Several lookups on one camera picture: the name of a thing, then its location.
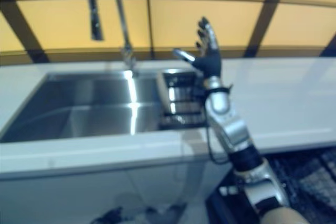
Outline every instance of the yellow wall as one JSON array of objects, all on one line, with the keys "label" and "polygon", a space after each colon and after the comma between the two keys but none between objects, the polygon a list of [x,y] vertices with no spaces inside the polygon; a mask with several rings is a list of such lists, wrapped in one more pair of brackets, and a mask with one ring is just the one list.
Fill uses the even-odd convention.
[{"label": "yellow wall", "polygon": [[[117,52],[123,44],[114,0],[98,1],[105,38],[102,42],[90,39],[87,0],[16,0],[16,2],[47,54],[58,51],[78,54],[90,51],[92,55],[84,60],[95,60],[94,52]],[[148,54],[151,48],[151,32],[154,51],[170,51],[173,47],[193,47],[197,40],[196,22],[202,16],[206,16],[212,22],[223,50],[227,48],[244,50],[263,7],[263,0],[149,0],[149,3],[147,0],[123,0],[123,2],[134,49],[136,52],[148,52]],[[315,47],[322,50],[335,32],[336,0],[281,0],[260,48],[263,50],[272,47]],[[24,48],[4,16],[0,14],[0,64],[31,62],[25,49],[34,48]],[[62,59],[81,60],[78,55],[73,59],[64,57]]]}]

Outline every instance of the kitchen faucet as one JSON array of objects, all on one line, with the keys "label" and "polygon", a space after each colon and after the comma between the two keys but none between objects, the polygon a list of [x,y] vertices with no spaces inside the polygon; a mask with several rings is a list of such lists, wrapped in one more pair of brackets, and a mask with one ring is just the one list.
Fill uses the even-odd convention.
[{"label": "kitchen faucet", "polygon": [[[133,49],[129,39],[129,32],[126,24],[125,14],[122,6],[122,0],[115,0],[117,2],[117,8],[120,18],[120,25],[122,29],[122,34],[124,38],[124,46],[121,49],[121,54],[123,61],[126,66],[134,73],[135,58],[132,57]],[[91,35],[94,40],[103,40],[103,35],[101,31],[101,25],[99,21],[99,13],[97,0],[89,0],[90,6],[90,17],[91,17]]]}]

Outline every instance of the dark wooden beam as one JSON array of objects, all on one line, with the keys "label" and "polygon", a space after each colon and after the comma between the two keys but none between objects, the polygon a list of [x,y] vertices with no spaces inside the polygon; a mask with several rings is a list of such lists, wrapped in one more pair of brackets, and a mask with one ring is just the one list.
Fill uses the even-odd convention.
[{"label": "dark wooden beam", "polygon": [[280,0],[264,0],[256,26],[243,57],[252,58],[257,55],[260,44],[265,36],[267,28],[273,18]]},{"label": "dark wooden beam", "polygon": [[17,38],[34,63],[49,62],[47,55],[30,28],[15,0],[0,0],[0,9]]}]

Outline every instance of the faucet handle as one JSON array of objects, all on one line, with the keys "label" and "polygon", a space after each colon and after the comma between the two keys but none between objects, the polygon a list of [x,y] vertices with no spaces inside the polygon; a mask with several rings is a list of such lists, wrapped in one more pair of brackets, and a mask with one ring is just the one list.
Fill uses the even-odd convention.
[{"label": "faucet handle", "polygon": [[133,56],[133,49],[130,44],[125,44],[123,48],[121,48],[122,58],[124,59],[125,64],[133,70],[135,65],[135,58]]}]

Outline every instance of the silver metal joint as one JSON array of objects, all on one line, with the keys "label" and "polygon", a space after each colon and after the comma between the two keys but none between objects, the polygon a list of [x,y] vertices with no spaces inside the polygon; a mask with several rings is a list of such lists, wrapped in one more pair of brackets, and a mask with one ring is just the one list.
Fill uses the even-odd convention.
[{"label": "silver metal joint", "polygon": [[272,197],[275,197],[281,206],[289,206],[287,194],[265,158],[262,164],[253,170],[235,170],[234,173],[244,181],[245,194],[256,211],[259,202]]}]

